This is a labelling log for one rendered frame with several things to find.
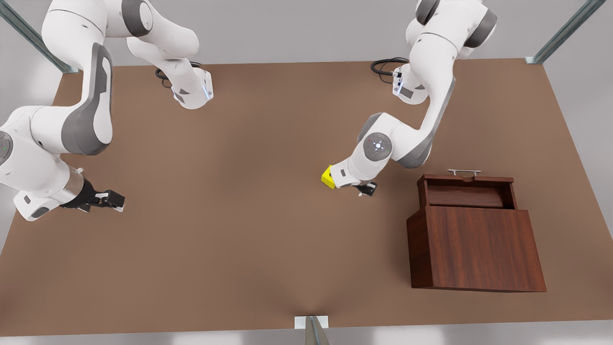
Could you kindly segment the dark wooden cabinet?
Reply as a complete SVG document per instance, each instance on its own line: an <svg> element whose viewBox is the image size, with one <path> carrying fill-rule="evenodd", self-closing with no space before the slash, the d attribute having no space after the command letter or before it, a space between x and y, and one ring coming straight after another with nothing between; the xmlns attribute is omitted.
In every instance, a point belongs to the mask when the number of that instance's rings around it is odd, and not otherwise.
<svg viewBox="0 0 613 345"><path fill-rule="evenodd" d="M546 292L527 210L425 206L406 225L414 288Z"/></svg>

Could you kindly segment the silver frame post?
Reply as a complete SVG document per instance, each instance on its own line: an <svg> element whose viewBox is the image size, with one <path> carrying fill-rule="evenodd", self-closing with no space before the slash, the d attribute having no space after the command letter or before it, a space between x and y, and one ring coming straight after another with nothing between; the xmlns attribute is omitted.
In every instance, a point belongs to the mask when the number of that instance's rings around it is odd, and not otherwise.
<svg viewBox="0 0 613 345"><path fill-rule="evenodd" d="M57 67L64 74L78 73L79 69L74 68L57 57L48 50L43 42L41 35L20 15L6 0L0 0L0 17L5 20L17 33L36 48L50 63Z"/></svg>
<svg viewBox="0 0 613 345"><path fill-rule="evenodd" d="M329 328L328 316L295 316L294 328L304 329L304 345L330 345L324 331Z"/></svg>
<svg viewBox="0 0 613 345"><path fill-rule="evenodd" d="M531 57L525 57L528 65L542 65L551 57L607 0L586 0L549 41Z"/></svg>

